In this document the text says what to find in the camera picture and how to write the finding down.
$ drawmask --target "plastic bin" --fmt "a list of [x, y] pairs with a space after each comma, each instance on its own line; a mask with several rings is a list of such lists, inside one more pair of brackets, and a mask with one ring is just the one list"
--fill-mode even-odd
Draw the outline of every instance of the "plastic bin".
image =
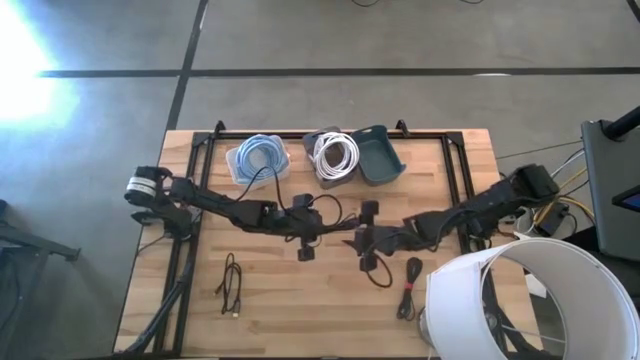
[[[302, 137], [302, 143], [304, 145], [304, 150], [307, 152], [307, 157], [309, 159], [309, 161], [311, 162], [311, 166], [313, 166], [314, 171], [315, 171], [315, 163], [313, 162], [313, 149], [316, 146], [316, 141], [318, 140], [318, 135], [320, 134], [324, 134], [327, 132], [340, 132], [340, 128], [337, 126], [329, 126], [327, 128], [324, 128], [322, 130], [318, 130], [312, 133], [309, 133], [305, 136]], [[327, 152], [325, 153], [327, 156], [327, 161], [330, 164], [333, 164], [334, 161], [335, 163], [339, 163], [340, 160], [342, 160], [344, 153], [342, 151], [342, 147], [340, 146], [335, 146], [335, 151], [332, 151], [334, 149], [334, 147], [331, 147], [330, 149], [327, 149]], [[331, 189], [334, 188], [338, 185], [342, 185], [342, 184], [346, 184], [349, 181], [351, 181], [351, 179], [353, 179], [354, 176], [356, 176], [356, 169], [358, 167], [356, 166], [355, 168], [353, 168], [353, 170], [351, 170], [351, 172], [349, 174], [347, 174], [346, 176], [344, 176], [341, 179], [338, 180], [325, 180], [321, 177], [318, 176], [318, 174], [315, 174], [315, 178], [318, 181], [318, 184], [320, 184], [320, 187], [327, 190], [327, 189]]]
[[[277, 136], [277, 135], [271, 135], [270, 138], [278, 141], [280, 143], [280, 145], [282, 146], [283, 152], [286, 156], [286, 166], [284, 167], [284, 169], [280, 172], [278, 172], [278, 181], [282, 181], [284, 179], [286, 179], [287, 177], [289, 177], [289, 171], [291, 168], [291, 162], [289, 161], [289, 154], [286, 152], [286, 148], [284, 146], [284, 142], [282, 141], [282, 139]], [[243, 178], [240, 177], [238, 174], [238, 164], [236, 163], [236, 154], [238, 153], [238, 149], [239, 147], [233, 148], [229, 151], [227, 151], [227, 154], [225, 155], [227, 158], [227, 166], [229, 166], [229, 172], [231, 172], [231, 179], [233, 180], [233, 183], [236, 185], [240, 185], [243, 190], [247, 188], [247, 186], [249, 185], [249, 182], [251, 182], [251, 178], [247, 179], [247, 178]], [[251, 152], [250, 155], [250, 161], [253, 164], [253, 166], [255, 166], [256, 168], [261, 168], [265, 165], [267, 165], [267, 158], [264, 154], [262, 154], [261, 151], [253, 151]], [[268, 177], [266, 179], [263, 180], [256, 180], [254, 181], [254, 183], [251, 185], [251, 190], [255, 190], [255, 189], [259, 189], [261, 187], [265, 187], [266, 185], [269, 185], [271, 183], [274, 183], [276, 181], [276, 178], [274, 176]]]
[[387, 128], [374, 125], [351, 134], [360, 149], [358, 166], [364, 181], [370, 186], [378, 186], [395, 180], [406, 169], [400, 163], [398, 154], [393, 149]]

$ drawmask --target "white lampshade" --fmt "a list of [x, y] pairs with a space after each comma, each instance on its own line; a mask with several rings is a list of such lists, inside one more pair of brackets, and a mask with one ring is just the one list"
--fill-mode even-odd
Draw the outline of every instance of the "white lampshade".
[[566, 360], [638, 360], [640, 320], [620, 281], [586, 251], [546, 238], [512, 242], [453, 259], [427, 276], [424, 321], [445, 360], [506, 360], [482, 303], [483, 268], [502, 256], [542, 282], [562, 317]]

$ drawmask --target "teal bin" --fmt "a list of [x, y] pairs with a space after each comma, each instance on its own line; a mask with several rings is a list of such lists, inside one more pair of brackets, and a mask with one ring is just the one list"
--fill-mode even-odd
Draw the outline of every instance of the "teal bin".
[[378, 186], [395, 180], [404, 169], [398, 154], [387, 136], [387, 127], [373, 125], [351, 134], [360, 149], [358, 166], [369, 186]]

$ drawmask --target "coiled white cable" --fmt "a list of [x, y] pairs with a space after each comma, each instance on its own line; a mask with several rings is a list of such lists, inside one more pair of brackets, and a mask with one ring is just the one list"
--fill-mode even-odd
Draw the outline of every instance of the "coiled white cable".
[[[342, 161], [335, 166], [329, 165], [326, 152], [333, 145], [342, 147]], [[313, 163], [316, 167], [316, 174], [324, 180], [338, 180], [347, 176], [353, 170], [360, 160], [360, 150], [358, 144], [351, 136], [327, 132], [318, 135], [316, 144], [313, 148]]]

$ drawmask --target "metal table frame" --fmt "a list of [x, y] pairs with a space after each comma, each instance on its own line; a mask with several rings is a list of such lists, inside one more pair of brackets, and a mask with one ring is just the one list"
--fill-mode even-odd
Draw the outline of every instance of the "metal table frame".
[[[397, 132], [390, 132], [388, 134], [390, 139], [394, 140], [412, 140], [412, 139], [432, 139], [439, 141], [442, 145], [442, 153], [444, 156], [444, 165], [447, 172], [447, 181], [449, 184], [449, 193], [451, 196], [451, 203], [453, 205], [460, 202], [460, 195], [458, 192], [458, 183], [456, 179], [456, 173], [453, 165], [453, 156], [451, 146], [454, 146], [458, 152], [460, 161], [460, 167], [462, 172], [462, 181], [467, 197], [475, 195], [473, 183], [471, 180], [471, 170], [469, 168], [469, 161], [467, 159], [467, 153], [464, 144], [464, 137], [462, 132], [459, 131], [440, 131], [440, 132], [425, 132], [417, 131], [410, 132], [403, 120], [399, 120], [396, 124]], [[191, 152], [189, 154], [189, 162], [187, 164], [186, 177], [193, 177], [195, 174], [196, 161], [198, 159], [199, 150], [201, 147], [206, 146], [204, 153], [204, 163], [202, 168], [202, 175], [200, 177], [199, 186], [206, 188], [208, 186], [209, 174], [211, 171], [211, 163], [213, 159], [213, 151], [215, 142], [217, 140], [244, 140], [258, 133], [265, 135], [278, 135], [284, 140], [299, 140], [307, 134], [305, 131], [242, 131], [233, 132], [225, 131], [226, 127], [222, 121], [216, 124], [213, 132], [195, 132], [191, 142]], [[195, 259], [198, 252], [198, 243], [200, 240], [200, 231], [202, 226], [202, 217], [199, 217], [195, 223], [195, 230], [193, 236], [188, 240], [189, 247], [186, 257], [184, 269], [180, 276], [176, 277], [178, 268], [178, 262], [180, 258], [180, 252], [182, 248], [182, 241], [174, 241], [171, 247], [171, 254], [169, 257], [169, 265], [167, 269], [167, 275], [165, 280], [165, 286], [163, 291], [163, 302], [158, 312], [154, 315], [147, 328], [141, 333], [138, 340], [137, 347], [131, 349], [131, 351], [125, 351], [120, 353], [114, 353], [107, 357], [96, 359], [175, 359], [181, 357], [182, 345], [184, 343], [185, 326], [187, 322], [188, 309], [189, 309], [189, 297], [191, 294], [191, 284], [195, 272]], [[458, 241], [460, 244], [460, 250], [462, 254], [472, 252], [470, 247], [470, 239], [467, 234], [466, 226], [459, 226], [457, 228]], [[485, 249], [484, 242], [478, 243], [479, 250]], [[483, 298], [487, 304], [488, 312], [494, 314], [498, 319], [498, 326], [493, 330], [494, 338], [498, 346], [505, 351], [506, 341], [504, 333], [502, 332], [502, 319], [498, 308], [498, 302], [496, 299], [495, 285], [491, 277], [491, 273], [487, 276], [487, 286], [483, 287]], [[165, 338], [167, 334], [167, 318], [171, 309], [180, 299], [178, 305], [178, 316], [175, 325], [175, 333], [173, 344], [171, 349], [165, 347]], [[152, 339], [155, 338], [155, 342], [152, 346], [151, 352], [145, 352]]]

